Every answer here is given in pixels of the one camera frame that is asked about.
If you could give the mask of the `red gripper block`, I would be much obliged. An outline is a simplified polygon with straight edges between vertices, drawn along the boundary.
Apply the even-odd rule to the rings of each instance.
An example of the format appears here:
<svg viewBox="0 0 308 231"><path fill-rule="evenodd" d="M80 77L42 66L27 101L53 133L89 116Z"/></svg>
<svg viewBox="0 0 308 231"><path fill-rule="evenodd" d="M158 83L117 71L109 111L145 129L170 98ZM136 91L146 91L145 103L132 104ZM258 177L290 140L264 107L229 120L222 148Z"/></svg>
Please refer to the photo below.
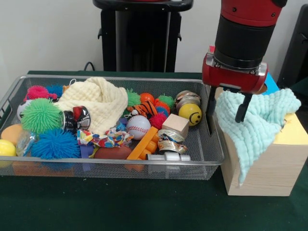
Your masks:
<svg viewBox="0 0 308 231"><path fill-rule="evenodd" d="M264 62L255 70L232 70L216 62L213 52L207 52L203 61L202 78L204 84L211 86L207 103L207 126L210 135L215 131L213 115L216 107L216 87L244 92L244 101L239 105L235 117L235 121L240 123L244 121L252 94L262 89L267 73L268 65Z"/></svg>

